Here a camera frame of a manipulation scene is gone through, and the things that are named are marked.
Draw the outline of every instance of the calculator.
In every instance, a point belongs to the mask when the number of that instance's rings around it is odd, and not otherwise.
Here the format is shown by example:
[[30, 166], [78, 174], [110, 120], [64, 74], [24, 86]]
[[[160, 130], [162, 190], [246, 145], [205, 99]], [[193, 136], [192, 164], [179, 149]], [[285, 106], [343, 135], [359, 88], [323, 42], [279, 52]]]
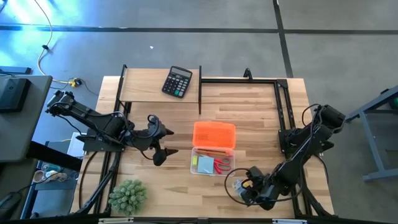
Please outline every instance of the calculator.
[[185, 68], [172, 66], [163, 84], [162, 92], [178, 98], [183, 98], [185, 92], [187, 92], [191, 77], [191, 71]]

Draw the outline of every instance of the clear plastic container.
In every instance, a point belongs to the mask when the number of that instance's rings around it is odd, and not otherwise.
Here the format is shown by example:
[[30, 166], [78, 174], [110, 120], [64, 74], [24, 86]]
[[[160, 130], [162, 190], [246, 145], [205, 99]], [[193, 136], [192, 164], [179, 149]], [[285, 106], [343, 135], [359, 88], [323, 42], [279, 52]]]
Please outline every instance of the clear plastic container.
[[235, 151], [233, 149], [203, 146], [192, 148], [192, 174], [226, 176], [233, 169], [235, 169]]

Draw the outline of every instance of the gray metal stand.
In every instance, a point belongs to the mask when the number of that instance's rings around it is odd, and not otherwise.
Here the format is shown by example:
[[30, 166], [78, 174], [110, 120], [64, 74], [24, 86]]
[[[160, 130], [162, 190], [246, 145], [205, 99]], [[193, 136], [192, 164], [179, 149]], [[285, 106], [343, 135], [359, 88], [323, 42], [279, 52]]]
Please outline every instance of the gray metal stand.
[[398, 177], [398, 169], [386, 169], [382, 162], [382, 157], [387, 157], [386, 151], [379, 151], [374, 140], [374, 135], [371, 132], [366, 115], [369, 113], [397, 113], [396, 110], [377, 110], [380, 106], [386, 104], [389, 100], [398, 97], [398, 85], [390, 90], [379, 95], [369, 103], [366, 103], [360, 109], [355, 110], [346, 117], [346, 122], [350, 122], [355, 118], [361, 118], [366, 138], [372, 150], [374, 161], [376, 162], [379, 171], [364, 175], [365, 181], [382, 179], [386, 177]]

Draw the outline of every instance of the wooden tabletop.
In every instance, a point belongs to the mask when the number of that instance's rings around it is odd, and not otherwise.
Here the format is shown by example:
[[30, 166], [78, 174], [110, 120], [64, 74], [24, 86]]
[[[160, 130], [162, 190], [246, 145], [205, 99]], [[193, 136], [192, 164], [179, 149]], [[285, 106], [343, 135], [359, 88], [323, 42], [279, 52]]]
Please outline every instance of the wooden tabletop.
[[[302, 126], [301, 114], [308, 106], [304, 80], [287, 79], [297, 127]], [[96, 110], [100, 113], [113, 111], [119, 77], [104, 77]], [[284, 114], [287, 114], [282, 100]], [[236, 167], [258, 166], [263, 173], [271, 172], [284, 160], [279, 149], [277, 132], [279, 120], [274, 87], [268, 84], [211, 84], [202, 86], [202, 113], [196, 103], [133, 103], [129, 119], [136, 129], [145, 128], [147, 115], [154, 113], [175, 132], [161, 139], [163, 147], [179, 149], [162, 166], [143, 158], [134, 148], [122, 153], [117, 184], [126, 179], [140, 179], [148, 188], [148, 201], [138, 217], [221, 217], [221, 218], [293, 218], [292, 202], [277, 202], [272, 210], [244, 205], [232, 201], [224, 191], [224, 177], [194, 175], [190, 173], [193, 124], [196, 121], [222, 121], [236, 126]], [[309, 123], [311, 114], [305, 113]], [[83, 161], [83, 170], [87, 158]], [[99, 152], [89, 164], [83, 183], [83, 203], [98, 185], [104, 153]], [[325, 172], [320, 161], [311, 158], [304, 167], [307, 185], [326, 211], [333, 213]], [[235, 195], [231, 184], [245, 178], [237, 172], [228, 180], [228, 188]], [[101, 211], [108, 196], [104, 191]], [[71, 212], [78, 209], [78, 187]]]
[[163, 93], [161, 89], [170, 69], [127, 68], [124, 74], [121, 101], [198, 103], [199, 69], [190, 69], [191, 82], [183, 98]]

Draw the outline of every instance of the orange plastic box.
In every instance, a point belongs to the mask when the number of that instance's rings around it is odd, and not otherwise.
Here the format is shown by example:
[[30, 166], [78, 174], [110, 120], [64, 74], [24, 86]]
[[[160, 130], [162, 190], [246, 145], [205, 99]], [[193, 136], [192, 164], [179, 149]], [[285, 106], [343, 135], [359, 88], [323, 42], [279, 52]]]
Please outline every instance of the orange plastic box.
[[234, 149], [236, 128], [233, 124], [198, 121], [193, 127], [193, 146], [225, 147]]
[[[236, 128], [233, 124], [196, 122], [193, 128], [191, 173], [226, 176], [235, 168], [235, 141]], [[203, 166], [201, 160], [204, 162], [204, 157], [212, 157], [213, 165], [207, 163]]]

